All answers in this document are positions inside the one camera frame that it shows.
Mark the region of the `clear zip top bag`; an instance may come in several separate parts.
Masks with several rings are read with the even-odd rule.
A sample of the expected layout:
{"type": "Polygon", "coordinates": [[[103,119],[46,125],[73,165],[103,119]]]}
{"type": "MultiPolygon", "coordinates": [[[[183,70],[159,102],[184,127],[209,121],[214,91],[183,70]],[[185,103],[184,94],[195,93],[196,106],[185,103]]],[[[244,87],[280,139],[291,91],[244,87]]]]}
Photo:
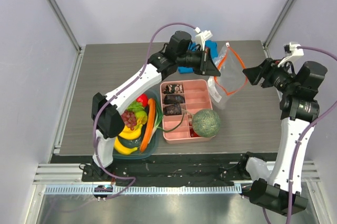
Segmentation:
{"type": "Polygon", "coordinates": [[[221,75],[207,80],[209,96],[213,105],[224,110],[228,100],[247,84],[248,79],[243,74],[243,60],[229,42],[225,43],[214,62],[221,75]]]}

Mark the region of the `green netted melon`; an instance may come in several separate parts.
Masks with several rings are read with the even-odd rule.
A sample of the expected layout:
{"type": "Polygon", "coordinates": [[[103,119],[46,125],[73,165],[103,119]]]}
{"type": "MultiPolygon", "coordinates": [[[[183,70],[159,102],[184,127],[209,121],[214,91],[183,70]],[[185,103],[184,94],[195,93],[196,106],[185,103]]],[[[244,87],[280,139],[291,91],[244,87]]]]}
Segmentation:
{"type": "Polygon", "coordinates": [[[191,112],[187,114],[191,118],[191,127],[198,136],[211,138],[219,132],[221,119],[216,111],[201,109],[194,114],[191,112]]]}

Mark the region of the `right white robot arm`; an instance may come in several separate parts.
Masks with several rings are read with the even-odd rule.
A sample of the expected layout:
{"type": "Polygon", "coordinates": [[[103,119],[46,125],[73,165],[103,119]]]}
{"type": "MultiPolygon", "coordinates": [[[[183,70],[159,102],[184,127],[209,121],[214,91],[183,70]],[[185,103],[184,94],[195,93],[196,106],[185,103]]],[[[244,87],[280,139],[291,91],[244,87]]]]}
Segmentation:
{"type": "Polygon", "coordinates": [[[306,209],[308,200],[301,196],[301,172],[308,141],[318,118],[320,106],[315,100],[327,68],[317,62],[305,62],[298,73],[291,62],[267,58],[257,67],[246,68],[243,74],[251,85],[261,82],[263,88],[275,87],[282,93],[281,140],[272,170],[258,154],[247,152],[237,171],[243,179],[252,180],[242,195],[250,203],[286,216],[306,209]]]}

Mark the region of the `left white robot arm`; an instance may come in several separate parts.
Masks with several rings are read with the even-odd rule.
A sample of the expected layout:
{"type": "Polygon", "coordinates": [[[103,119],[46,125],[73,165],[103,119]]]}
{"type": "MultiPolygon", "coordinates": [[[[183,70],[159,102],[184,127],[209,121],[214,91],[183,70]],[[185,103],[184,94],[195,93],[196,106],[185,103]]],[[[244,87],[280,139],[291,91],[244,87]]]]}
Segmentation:
{"type": "Polygon", "coordinates": [[[202,76],[221,75],[210,55],[210,49],[205,45],[211,37],[212,33],[209,30],[198,32],[194,38],[187,32],[177,31],[170,41],[159,52],[149,56],[145,65],[125,83],[105,95],[94,95],[93,161],[97,166],[93,173],[96,178],[100,181],[111,178],[110,164],[113,162],[115,138],[124,128],[121,114],[138,96],[175,73],[178,67],[192,68],[195,74],[202,76]]]}

